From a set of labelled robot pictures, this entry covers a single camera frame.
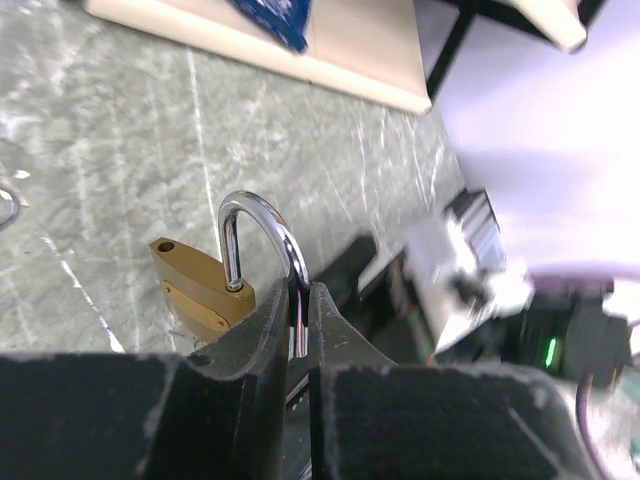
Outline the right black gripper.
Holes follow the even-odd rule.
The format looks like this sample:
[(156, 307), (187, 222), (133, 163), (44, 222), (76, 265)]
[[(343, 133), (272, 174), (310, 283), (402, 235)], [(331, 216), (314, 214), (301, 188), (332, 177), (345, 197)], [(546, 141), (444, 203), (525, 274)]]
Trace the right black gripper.
[(413, 285), (403, 273), (404, 248), (373, 279), (361, 280), (378, 247), (359, 234), (314, 279), (329, 290), (339, 312), (376, 349), (398, 363), (437, 365), (501, 360), (505, 321), (491, 319), (436, 354)]

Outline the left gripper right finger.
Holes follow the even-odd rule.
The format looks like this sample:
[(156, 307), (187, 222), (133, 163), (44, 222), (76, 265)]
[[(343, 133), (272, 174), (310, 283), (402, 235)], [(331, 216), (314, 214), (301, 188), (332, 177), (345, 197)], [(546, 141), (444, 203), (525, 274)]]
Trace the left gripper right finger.
[(593, 479), (557, 386), (498, 363), (398, 365), (309, 298), (312, 473), (317, 479)]

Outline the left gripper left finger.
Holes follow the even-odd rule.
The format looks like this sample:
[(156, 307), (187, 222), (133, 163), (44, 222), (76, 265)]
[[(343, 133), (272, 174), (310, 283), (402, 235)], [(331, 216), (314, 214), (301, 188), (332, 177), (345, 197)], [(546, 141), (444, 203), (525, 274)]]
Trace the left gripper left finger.
[(289, 292), (177, 354), (5, 353), (5, 479), (276, 479)]

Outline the brass padlock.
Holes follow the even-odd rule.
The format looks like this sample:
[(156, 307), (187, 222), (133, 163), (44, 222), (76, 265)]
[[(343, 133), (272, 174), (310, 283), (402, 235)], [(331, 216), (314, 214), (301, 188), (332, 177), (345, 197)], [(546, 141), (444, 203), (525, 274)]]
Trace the brass padlock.
[(289, 356), (308, 355), (311, 281), (302, 251), (281, 214), (246, 190), (228, 194), (218, 211), (219, 260), (177, 240), (149, 244), (168, 307), (196, 337), (209, 343), (240, 323), (256, 307), (256, 294), (243, 277), (237, 217), (243, 212), (266, 233), (280, 259), (289, 293)]

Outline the beige three-tier shelf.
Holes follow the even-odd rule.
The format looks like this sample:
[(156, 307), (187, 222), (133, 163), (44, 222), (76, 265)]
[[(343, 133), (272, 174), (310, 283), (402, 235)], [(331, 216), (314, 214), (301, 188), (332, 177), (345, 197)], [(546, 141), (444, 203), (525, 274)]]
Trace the beige three-tier shelf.
[(94, 17), (401, 111), (422, 114), (478, 17), (580, 49), (599, 1), (457, 1), (457, 18), (424, 72), (411, 1), (311, 1), (304, 53), (246, 18), (231, 1), (86, 1)]

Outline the blue snack bag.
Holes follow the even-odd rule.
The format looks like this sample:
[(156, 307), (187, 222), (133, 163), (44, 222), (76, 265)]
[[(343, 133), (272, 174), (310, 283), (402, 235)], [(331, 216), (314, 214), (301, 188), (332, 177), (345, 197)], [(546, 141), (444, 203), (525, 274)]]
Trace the blue snack bag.
[(304, 53), (305, 31), (311, 13), (310, 0), (232, 0), (254, 24), (296, 53)]

